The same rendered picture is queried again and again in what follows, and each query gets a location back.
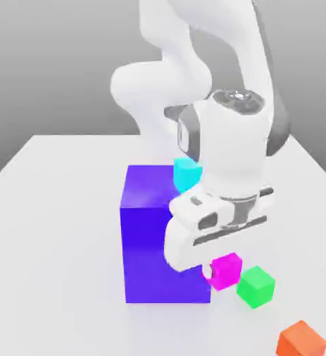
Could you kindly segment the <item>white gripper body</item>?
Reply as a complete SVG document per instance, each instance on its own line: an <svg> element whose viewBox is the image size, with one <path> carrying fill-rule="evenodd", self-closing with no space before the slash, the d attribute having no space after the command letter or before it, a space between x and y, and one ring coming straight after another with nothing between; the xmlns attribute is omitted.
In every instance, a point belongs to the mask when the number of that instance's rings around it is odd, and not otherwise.
<svg viewBox="0 0 326 356"><path fill-rule="evenodd" d="M165 260L177 272L209 264L233 252L244 240L251 240L250 231L266 221L266 216L260 216L238 229L213 228L210 232L194 234L173 218L165 231Z"/></svg>

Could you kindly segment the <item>small magenta cube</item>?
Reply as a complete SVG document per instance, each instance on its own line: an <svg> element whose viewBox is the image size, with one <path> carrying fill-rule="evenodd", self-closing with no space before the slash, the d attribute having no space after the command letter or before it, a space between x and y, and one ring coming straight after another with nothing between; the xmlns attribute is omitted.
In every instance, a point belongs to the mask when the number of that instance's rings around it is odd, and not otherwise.
<svg viewBox="0 0 326 356"><path fill-rule="evenodd" d="M206 280L216 290L221 291L239 283L243 260L234 252L214 259L211 264L212 274Z"/></svg>

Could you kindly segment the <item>small green cube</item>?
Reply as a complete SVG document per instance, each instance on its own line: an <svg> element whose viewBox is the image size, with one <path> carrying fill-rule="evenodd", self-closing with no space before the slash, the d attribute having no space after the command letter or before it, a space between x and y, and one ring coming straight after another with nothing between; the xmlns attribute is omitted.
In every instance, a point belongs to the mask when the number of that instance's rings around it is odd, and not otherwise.
<svg viewBox="0 0 326 356"><path fill-rule="evenodd" d="M237 284L237 295L252 309L272 300L275 290L275 279L259 266L249 268L241 273Z"/></svg>

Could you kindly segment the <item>small cyan cube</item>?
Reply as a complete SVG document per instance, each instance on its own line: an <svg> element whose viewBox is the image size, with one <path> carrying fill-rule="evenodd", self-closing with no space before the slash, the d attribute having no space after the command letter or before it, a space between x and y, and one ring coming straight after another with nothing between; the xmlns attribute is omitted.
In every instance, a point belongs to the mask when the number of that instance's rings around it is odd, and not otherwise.
<svg viewBox="0 0 326 356"><path fill-rule="evenodd" d="M184 157L174 160L173 182L180 193L191 189L200 181L202 176L202 166L194 160Z"/></svg>

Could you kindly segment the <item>small orange cube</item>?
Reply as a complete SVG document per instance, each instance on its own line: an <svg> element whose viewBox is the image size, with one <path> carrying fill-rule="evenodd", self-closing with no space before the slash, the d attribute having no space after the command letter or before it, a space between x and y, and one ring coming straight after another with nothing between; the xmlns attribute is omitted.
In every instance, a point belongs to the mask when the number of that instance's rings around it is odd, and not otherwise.
<svg viewBox="0 0 326 356"><path fill-rule="evenodd" d="M277 356L325 356L324 340L306 322L298 321L281 331L277 343Z"/></svg>

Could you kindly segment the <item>large purple box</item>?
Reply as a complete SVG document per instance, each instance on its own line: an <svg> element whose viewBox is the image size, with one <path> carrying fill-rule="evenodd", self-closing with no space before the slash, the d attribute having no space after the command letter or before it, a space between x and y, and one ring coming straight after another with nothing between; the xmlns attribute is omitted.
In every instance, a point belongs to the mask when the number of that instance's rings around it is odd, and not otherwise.
<svg viewBox="0 0 326 356"><path fill-rule="evenodd" d="M179 273L164 257L164 238L179 192L171 165L129 165L120 202L125 299L130 304L206 304L211 287L199 267Z"/></svg>

